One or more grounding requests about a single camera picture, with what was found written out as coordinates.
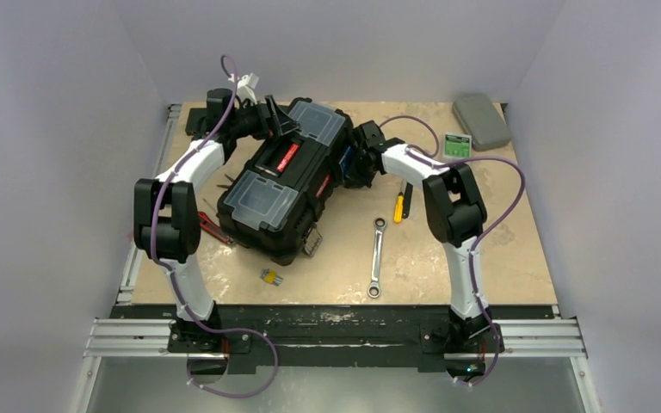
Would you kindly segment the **black plastic toolbox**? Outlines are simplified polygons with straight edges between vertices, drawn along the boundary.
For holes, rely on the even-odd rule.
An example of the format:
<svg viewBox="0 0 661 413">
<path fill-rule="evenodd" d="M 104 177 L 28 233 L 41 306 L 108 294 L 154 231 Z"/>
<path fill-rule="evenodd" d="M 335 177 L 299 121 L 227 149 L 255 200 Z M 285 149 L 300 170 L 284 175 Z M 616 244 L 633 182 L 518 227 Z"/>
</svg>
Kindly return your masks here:
<svg viewBox="0 0 661 413">
<path fill-rule="evenodd" d="M 218 199 L 219 225 L 234 241 L 287 266 L 314 245 L 308 238 L 353 157 L 353 122 L 309 98 L 282 105 L 296 132 L 265 139 Z"/>
</svg>

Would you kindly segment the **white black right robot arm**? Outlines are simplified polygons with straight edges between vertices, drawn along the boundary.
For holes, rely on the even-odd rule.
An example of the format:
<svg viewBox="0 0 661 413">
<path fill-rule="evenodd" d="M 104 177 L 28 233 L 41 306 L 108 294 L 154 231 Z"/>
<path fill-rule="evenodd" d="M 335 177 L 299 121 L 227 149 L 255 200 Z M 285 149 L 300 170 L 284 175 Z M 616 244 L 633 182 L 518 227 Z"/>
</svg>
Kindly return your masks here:
<svg viewBox="0 0 661 413">
<path fill-rule="evenodd" d="M 429 231 L 444 248 L 448 263 L 448 337 L 458 349 L 472 348 L 491 327 L 477 251 L 487 211 L 472 169 L 441 163 L 416 145 L 388 139 L 373 121 L 355 127 L 352 142 L 355 157 L 348 178 L 354 185 L 368 186 L 377 174 L 389 174 L 422 192 Z"/>
</svg>

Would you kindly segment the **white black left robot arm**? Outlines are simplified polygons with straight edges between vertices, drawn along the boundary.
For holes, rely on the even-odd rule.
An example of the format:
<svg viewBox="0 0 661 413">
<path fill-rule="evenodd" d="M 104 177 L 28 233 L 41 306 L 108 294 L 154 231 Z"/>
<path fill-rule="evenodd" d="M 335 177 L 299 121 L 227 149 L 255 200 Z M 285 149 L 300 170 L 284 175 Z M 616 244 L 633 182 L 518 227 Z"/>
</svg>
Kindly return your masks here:
<svg viewBox="0 0 661 413">
<path fill-rule="evenodd" d="M 215 350 L 222 335 L 234 330 L 210 321 L 215 301 L 196 257 L 201 241 L 196 191 L 226 164 L 239 139 L 278 139 L 299 127 L 272 95 L 259 103 L 244 100 L 239 106 L 235 93 L 230 93 L 221 103 L 225 109 L 211 130 L 194 139 L 165 172 L 139 179 L 133 196 L 134 242 L 164 271 L 176 301 L 176 316 L 194 323 L 188 339 L 202 352 Z"/>
</svg>

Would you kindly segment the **small black adjustable wrench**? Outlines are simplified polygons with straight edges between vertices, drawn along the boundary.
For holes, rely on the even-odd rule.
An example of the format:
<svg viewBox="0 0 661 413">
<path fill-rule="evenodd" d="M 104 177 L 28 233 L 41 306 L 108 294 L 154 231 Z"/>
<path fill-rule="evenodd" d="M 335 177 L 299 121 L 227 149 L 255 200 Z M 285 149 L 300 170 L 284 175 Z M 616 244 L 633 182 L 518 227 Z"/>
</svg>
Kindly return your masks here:
<svg viewBox="0 0 661 413">
<path fill-rule="evenodd" d="M 414 188 L 410 183 L 408 182 L 404 183 L 403 193 L 402 193 L 402 210 L 401 210 L 402 219 L 407 219 L 409 217 L 411 211 L 413 189 Z"/>
</svg>

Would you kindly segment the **green white bit box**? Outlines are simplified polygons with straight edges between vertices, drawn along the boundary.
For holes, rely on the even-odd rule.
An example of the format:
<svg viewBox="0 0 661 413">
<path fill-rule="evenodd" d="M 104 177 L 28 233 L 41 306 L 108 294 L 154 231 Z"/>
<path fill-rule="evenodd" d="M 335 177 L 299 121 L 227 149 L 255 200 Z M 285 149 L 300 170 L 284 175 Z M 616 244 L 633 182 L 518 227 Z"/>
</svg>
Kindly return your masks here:
<svg viewBox="0 0 661 413">
<path fill-rule="evenodd" d="M 456 160 L 469 158 L 472 155 L 472 137 L 463 133 L 446 133 L 442 141 L 441 156 L 444 159 Z"/>
</svg>

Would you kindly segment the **grey plastic case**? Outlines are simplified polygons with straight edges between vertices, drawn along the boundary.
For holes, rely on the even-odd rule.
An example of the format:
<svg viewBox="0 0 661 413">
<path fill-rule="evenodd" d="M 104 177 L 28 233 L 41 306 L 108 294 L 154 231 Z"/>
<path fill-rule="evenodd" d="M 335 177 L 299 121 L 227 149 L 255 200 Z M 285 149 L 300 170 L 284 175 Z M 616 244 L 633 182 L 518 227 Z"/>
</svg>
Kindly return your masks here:
<svg viewBox="0 0 661 413">
<path fill-rule="evenodd" d="M 475 151 L 506 146 L 512 133 L 491 98 L 482 93 L 466 94 L 453 102 L 453 114 L 472 139 Z"/>
</svg>

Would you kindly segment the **silver ratchet wrench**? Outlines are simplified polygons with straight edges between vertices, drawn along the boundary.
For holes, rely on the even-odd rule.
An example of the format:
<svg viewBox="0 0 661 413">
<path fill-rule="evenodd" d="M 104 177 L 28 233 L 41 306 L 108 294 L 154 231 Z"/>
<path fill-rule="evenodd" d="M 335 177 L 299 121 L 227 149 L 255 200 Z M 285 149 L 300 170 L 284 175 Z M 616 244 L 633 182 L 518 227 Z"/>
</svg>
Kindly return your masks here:
<svg viewBox="0 0 661 413">
<path fill-rule="evenodd" d="M 381 295 L 380 267 L 381 267 L 382 246 L 383 246 L 385 229 L 386 229 L 386 221 L 381 217 L 376 218 L 374 220 L 374 250 L 373 250 L 372 272 L 367 289 L 368 297 L 371 299 L 377 299 Z"/>
</svg>

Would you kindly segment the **yellow handled screwdriver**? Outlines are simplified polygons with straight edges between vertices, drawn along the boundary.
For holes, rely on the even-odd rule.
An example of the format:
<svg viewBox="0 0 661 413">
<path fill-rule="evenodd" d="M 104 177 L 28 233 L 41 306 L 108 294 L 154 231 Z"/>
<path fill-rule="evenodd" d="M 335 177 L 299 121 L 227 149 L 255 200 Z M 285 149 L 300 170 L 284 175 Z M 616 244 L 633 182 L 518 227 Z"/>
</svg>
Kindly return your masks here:
<svg viewBox="0 0 661 413">
<path fill-rule="evenodd" d="M 395 201 L 394 213 L 393 213 L 393 222 L 399 224 L 404 218 L 404 201 L 405 201 L 405 189 L 406 181 L 402 180 L 399 185 L 399 191 Z"/>
</svg>

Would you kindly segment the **black network switch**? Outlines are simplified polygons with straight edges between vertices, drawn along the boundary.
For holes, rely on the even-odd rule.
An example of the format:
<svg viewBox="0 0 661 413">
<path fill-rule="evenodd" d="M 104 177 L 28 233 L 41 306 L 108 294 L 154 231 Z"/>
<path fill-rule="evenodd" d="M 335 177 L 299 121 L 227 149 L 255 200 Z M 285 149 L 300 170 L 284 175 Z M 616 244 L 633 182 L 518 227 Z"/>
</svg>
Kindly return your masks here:
<svg viewBox="0 0 661 413">
<path fill-rule="evenodd" d="M 205 108 L 191 108 L 188 111 L 188 118 L 185 126 L 185 133 L 193 138 L 196 135 L 204 135 L 206 133 L 206 113 Z"/>
</svg>

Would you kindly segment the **aluminium frame rail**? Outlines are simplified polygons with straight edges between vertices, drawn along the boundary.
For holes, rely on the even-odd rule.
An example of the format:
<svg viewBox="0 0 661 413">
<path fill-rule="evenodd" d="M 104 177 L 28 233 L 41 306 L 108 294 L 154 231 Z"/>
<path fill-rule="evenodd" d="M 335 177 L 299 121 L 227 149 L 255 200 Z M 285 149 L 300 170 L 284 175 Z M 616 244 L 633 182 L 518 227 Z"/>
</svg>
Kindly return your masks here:
<svg viewBox="0 0 661 413">
<path fill-rule="evenodd" d="M 173 137 L 181 110 L 181 103 L 171 103 L 166 108 L 164 130 L 161 135 L 157 161 L 155 166 L 152 168 L 151 178 L 157 176 L 164 170 L 165 159 L 170 153 L 170 146 L 173 142 Z M 133 305 L 133 296 L 139 276 L 139 268 L 142 262 L 142 257 L 145 255 L 145 250 L 142 247 L 139 247 L 136 242 L 136 239 L 140 240 L 140 229 L 136 223 L 136 216 L 136 207 L 133 205 L 131 215 L 131 231 L 128 235 L 130 248 L 125 266 L 122 271 L 120 285 L 115 301 L 115 304 L 119 308 Z"/>
</svg>

